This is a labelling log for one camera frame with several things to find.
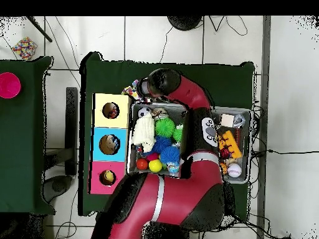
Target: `magenta bowl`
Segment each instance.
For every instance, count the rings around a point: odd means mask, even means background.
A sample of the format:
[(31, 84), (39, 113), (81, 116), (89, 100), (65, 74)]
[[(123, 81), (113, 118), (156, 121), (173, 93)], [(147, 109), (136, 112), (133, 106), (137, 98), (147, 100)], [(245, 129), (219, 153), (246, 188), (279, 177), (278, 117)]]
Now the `magenta bowl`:
[(11, 99), (17, 96), (21, 90), (19, 78), (11, 72), (0, 74), (0, 97)]

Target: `shape sorter box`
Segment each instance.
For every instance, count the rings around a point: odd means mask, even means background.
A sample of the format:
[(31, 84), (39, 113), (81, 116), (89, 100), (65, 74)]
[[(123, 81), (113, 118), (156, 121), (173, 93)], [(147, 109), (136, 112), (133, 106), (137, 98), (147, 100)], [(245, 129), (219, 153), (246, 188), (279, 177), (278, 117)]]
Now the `shape sorter box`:
[[(117, 161), (125, 162), (127, 153), (128, 129), (123, 128), (94, 128), (93, 129), (93, 151), (92, 161)], [(115, 154), (104, 154), (100, 150), (100, 140), (106, 135), (114, 135), (118, 138), (120, 146)]]
[[(112, 185), (103, 185), (100, 182), (100, 174), (104, 171), (112, 171), (115, 181)], [(118, 183), (125, 175), (125, 162), (93, 161), (90, 172), (91, 188), (89, 194), (113, 194)]]
[[(94, 93), (93, 95), (92, 126), (101, 128), (128, 128), (128, 116), (131, 100), (128, 95), (111, 95)], [(104, 116), (103, 108), (107, 103), (113, 103), (118, 107), (118, 116), (110, 119)]]

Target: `green tablecloth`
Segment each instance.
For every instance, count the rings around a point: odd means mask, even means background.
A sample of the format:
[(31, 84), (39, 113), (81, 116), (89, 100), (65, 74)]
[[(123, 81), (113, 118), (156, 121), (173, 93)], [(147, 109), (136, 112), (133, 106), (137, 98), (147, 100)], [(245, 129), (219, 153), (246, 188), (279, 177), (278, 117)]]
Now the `green tablecloth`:
[[(186, 77), (205, 87), (211, 93), (216, 106), (252, 108), (254, 64), (240, 66), (204, 64), (184, 65), (174, 63), (138, 63), (132, 61), (106, 62), (98, 52), (90, 52), (81, 62), (80, 102), (80, 182), (79, 214), (102, 211), (107, 195), (88, 194), (88, 166), (90, 157), (90, 135), (92, 93), (120, 94), (124, 87), (157, 68), (180, 70)], [(236, 197), (236, 214), (247, 217), (248, 184), (232, 185)]]
[(51, 57), (32, 62), (0, 61), (0, 73), (12, 72), (21, 92), (0, 98), (0, 212), (54, 214), (42, 198), (44, 168), (44, 72)]

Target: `red robot arm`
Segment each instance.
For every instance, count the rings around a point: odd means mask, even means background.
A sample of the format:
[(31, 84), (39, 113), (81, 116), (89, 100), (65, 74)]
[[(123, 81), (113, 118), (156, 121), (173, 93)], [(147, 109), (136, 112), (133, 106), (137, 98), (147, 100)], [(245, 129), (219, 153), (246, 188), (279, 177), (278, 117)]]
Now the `red robot arm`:
[(222, 176), (210, 101), (204, 90), (170, 69), (158, 69), (138, 84), (141, 96), (183, 104), (188, 112), (181, 140), (179, 177), (126, 175), (97, 219), (91, 239), (141, 239), (148, 221), (189, 230), (216, 228), (224, 216)]

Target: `plastic bin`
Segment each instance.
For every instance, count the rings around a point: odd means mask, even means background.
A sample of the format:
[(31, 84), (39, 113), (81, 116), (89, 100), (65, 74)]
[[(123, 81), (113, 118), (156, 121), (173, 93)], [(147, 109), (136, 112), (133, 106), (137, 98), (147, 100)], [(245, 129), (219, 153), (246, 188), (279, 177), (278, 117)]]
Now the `plastic bin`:
[[(178, 105), (175, 103), (134, 103), (130, 109), (130, 125), (134, 127), (137, 119), (138, 119), (138, 110), (143, 107), (148, 107), (150, 109), (164, 108), (167, 112), (169, 117), (174, 121), (175, 125), (183, 123), (183, 116), (182, 113), (187, 111), (183, 105)], [(252, 133), (250, 127), (252, 127), (252, 111), (248, 109), (241, 109), (241, 108), (226, 108), (226, 107), (215, 107), (215, 110), (212, 108), (212, 118), (218, 118), (221, 114), (229, 114), (229, 115), (236, 115), (242, 114), (245, 118), (245, 125), (243, 128), (240, 129), (240, 144), (239, 149), (242, 152), (243, 156), (237, 159), (238, 165), (242, 168), (242, 174), (237, 177), (233, 178), (229, 175), (224, 175), (224, 180), (229, 181), (233, 184), (244, 184), (249, 179), (250, 173), (250, 155), (251, 155), (251, 146), (252, 146)], [(221, 127), (219, 130), (221, 133), (224, 133), (227, 130), (231, 130), (233, 135), (235, 129), (234, 128), (226, 128)], [(137, 152), (132, 144), (132, 130), (128, 134), (129, 141), (128, 141), (128, 159), (127, 159), (127, 166), (126, 170), (127, 173), (129, 172), (151, 172), (150, 170), (143, 170), (140, 171), (136, 168), (136, 159), (137, 159)], [(159, 174), (168, 175), (176, 177), (177, 175), (170, 174), (167, 170), (162, 169), (159, 171)]]

